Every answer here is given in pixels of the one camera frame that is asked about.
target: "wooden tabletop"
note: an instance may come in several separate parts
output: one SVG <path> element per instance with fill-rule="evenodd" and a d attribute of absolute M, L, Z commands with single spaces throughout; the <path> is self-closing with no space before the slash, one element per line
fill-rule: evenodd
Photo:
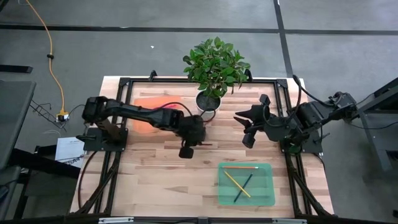
<path fill-rule="evenodd" d="M 116 98 L 120 77 L 104 77 L 100 96 Z M 298 97 L 297 85 L 287 79 L 291 102 Z M 181 96 L 181 102 L 197 113 L 195 83 L 135 83 L 132 103 L 137 98 L 156 96 Z M 209 146 L 194 147 L 192 159 L 181 159 L 178 152 L 180 138 L 174 133 L 156 131 L 142 134 L 134 131 L 127 121 L 129 138 L 122 153 L 116 184 L 112 215 L 149 217 L 294 217 L 290 197 L 286 163 L 279 143 L 257 133 L 252 149 L 243 146 L 243 126 L 233 119 L 234 113 L 259 104 L 261 94 L 271 99 L 271 112 L 277 114 L 274 87 L 269 84 L 245 83 L 240 90 L 227 93 L 215 119 L 206 125 L 206 142 Z M 302 102 L 307 101 L 303 94 Z M 98 152 L 84 174 L 81 196 L 84 203 L 100 180 L 104 152 Z M 333 213 L 328 184 L 322 163 L 312 154 L 302 154 L 308 188 L 323 205 Z M 218 204 L 217 166 L 220 162 L 268 163 L 272 166 L 275 205 L 224 206 Z M 300 208 L 304 211 L 302 192 L 296 184 Z M 108 189 L 105 189 L 103 206 Z M 71 212 L 78 210 L 77 194 Z"/>

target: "green tray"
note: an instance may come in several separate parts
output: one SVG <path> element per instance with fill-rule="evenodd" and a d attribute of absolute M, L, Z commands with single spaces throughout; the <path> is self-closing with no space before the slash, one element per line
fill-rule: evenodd
<path fill-rule="evenodd" d="M 224 166 L 250 166 L 258 167 L 258 169 L 224 169 Z M 250 174 L 253 173 L 253 176 L 244 188 L 251 196 L 250 198 L 242 192 L 236 203 L 234 203 L 234 199 L 238 195 L 240 189 L 224 173 L 224 170 L 226 170 L 227 173 L 242 187 Z M 271 165 L 238 162 L 222 162 L 218 164 L 218 203 L 220 203 L 220 205 L 275 205 Z"/>

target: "gray floor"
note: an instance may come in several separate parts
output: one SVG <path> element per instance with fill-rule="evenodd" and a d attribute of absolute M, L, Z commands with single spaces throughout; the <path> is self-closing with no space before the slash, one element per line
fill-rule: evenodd
<path fill-rule="evenodd" d="M 48 24 L 136 27 L 277 28 L 271 0 L 31 0 Z M 397 30 L 395 0 L 280 0 L 286 29 Z M 39 24 L 28 6 L 16 0 L 0 12 L 0 22 Z M 105 75 L 183 75 L 181 58 L 208 37 L 232 42 L 252 65 L 255 77 L 286 77 L 278 34 L 215 34 L 180 32 L 51 32 L 54 72 L 65 90 L 67 109 L 98 94 Z M 30 75 L 0 73 L 0 80 L 37 82 L 34 100 L 60 108 L 58 87 L 48 72 L 45 32 L 0 30 L 0 63 L 30 65 Z M 287 35 L 295 74 L 319 98 L 348 91 L 357 100 L 397 77 L 398 36 Z M 80 134 L 81 110 L 72 114 L 63 137 Z M 56 129 L 28 113 L 17 147 L 55 144 Z M 344 122 L 325 126 L 323 141 L 326 176 L 335 213 L 346 218 L 397 222 L 396 182 L 364 183 L 375 169 L 363 130 Z M 25 217 L 65 214 L 76 182 L 37 175 L 28 191 Z"/>

